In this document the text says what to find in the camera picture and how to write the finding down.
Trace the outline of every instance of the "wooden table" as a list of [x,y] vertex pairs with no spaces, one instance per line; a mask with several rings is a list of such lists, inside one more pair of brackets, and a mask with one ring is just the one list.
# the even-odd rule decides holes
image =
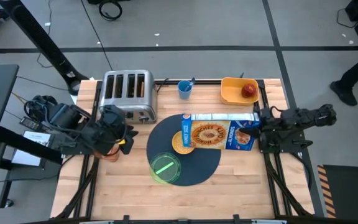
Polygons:
[[[287,108],[279,79],[265,79],[270,106]],[[83,81],[77,105],[88,112],[93,107],[96,81]],[[181,113],[248,113],[252,106],[224,105],[220,85],[195,85],[189,100],[180,100],[176,85],[165,85],[158,93],[158,122]],[[129,155],[120,155],[115,163],[100,161],[93,202],[92,220],[232,219],[273,218],[264,157],[258,145],[249,151],[222,151],[215,173],[205,182],[189,187],[161,184],[153,180],[146,157],[146,144],[155,124],[138,124],[139,134]],[[62,168],[51,217],[59,214],[78,188],[82,156],[76,156]],[[288,188],[302,206],[313,213],[313,205],[300,162],[281,154]],[[276,186],[280,211],[283,200]],[[83,197],[84,215],[87,192]]]

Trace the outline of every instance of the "red apple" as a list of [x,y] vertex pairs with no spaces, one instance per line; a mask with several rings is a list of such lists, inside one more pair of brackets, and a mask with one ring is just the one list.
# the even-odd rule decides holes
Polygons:
[[244,98],[252,97],[256,95],[256,86],[253,84],[246,84],[241,89],[241,96]]

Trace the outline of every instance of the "cereal box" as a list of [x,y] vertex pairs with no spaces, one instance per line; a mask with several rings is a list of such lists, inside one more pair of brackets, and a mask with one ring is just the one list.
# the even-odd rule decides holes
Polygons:
[[239,128],[257,128],[257,113],[183,114],[182,140],[185,147],[250,151],[255,138]]

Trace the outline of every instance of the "blue plastic cup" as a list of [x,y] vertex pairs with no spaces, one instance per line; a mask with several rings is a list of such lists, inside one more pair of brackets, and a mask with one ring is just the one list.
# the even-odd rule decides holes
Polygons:
[[193,85],[189,87],[190,81],[182,80],[178,83],[179,97],[183,100],[187,100],[190,97]]

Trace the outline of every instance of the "toaster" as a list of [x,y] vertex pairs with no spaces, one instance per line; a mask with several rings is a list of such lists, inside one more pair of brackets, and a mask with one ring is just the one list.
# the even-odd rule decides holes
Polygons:
[[125,112],[127,123],[157,121],[157,91],[151,72],[110,71],[104,74],[99,109],[116,105]]

